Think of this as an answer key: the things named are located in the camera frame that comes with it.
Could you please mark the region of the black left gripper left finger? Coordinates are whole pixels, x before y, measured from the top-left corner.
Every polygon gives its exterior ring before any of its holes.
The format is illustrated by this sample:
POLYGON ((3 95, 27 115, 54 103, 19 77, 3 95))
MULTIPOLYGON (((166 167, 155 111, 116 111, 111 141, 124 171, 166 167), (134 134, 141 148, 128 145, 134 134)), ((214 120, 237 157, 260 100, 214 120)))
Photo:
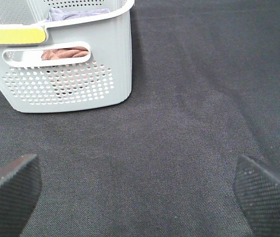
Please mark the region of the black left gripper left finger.
POLYGON ((24 155, 0 170, 0 237, 18 237, 42 189, 37 155, 24 155))

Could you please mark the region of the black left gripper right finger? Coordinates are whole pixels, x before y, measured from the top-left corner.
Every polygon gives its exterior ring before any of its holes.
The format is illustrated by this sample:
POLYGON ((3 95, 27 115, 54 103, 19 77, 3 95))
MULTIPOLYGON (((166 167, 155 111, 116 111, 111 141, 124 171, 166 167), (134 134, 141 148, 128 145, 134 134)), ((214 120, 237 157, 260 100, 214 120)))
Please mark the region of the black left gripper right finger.
POLYGON ((280 237, 280 172, 254 157, 238 158, 234 194, 256 237, 280 237))

